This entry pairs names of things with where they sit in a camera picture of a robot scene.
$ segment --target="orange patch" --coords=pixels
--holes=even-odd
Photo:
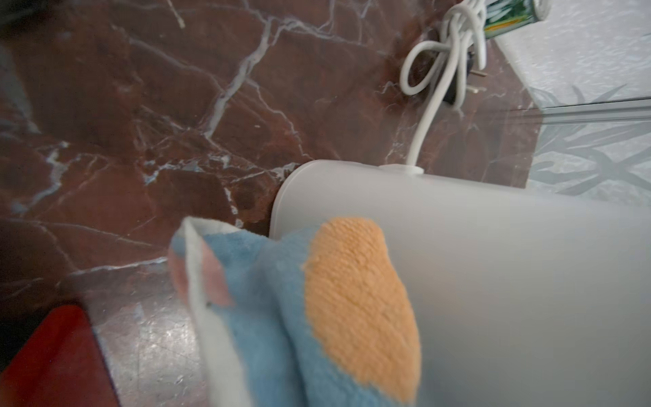
[[[208,301],[220,307],[232,305],[224,267],[205,240],[201,240],[201,277]]]
[[[413,402],[421,344],[381,229],[336,218],[317,231],[305,270],[305,313],[324,352],[361,385]]]
[[[172,284],[176,289],[176,293],[181,300],[187,305],[187,274],[186,274],[186,260],[181,259],[169,246],[167,250],[167,265],[169,272],[172,275]]]

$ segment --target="red object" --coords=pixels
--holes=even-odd
[[[55,308],[38,326],[0,374],[0,406],[119,406],[81,308]]]

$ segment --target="pink patch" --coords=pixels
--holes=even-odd
[[[172,284],[178,293],[178,296],[181,300],[187,305],[187,274],[186,274],[186,262],[184,259],[181,259],[174,250],[172,246],[167,250],[167,265],[169,267],[170,274],[172,275]]]
[[[232,299],[224,277],[224,267],[217,260],[208,244],[204,240],[201,243],[201,274],[206,296],[213,304],[227,307],[232,304]]]

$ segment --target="white textured wall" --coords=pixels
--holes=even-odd
[[[543,126],[527,188],[651,206],[651,122]]]
[[[651,0],[553,0],[498,43],[540,107],[651,97]]]

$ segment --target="can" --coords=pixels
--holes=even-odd
[[[486,6],[486,38],[542,21],[549,15],[550,0],[497,0]]]

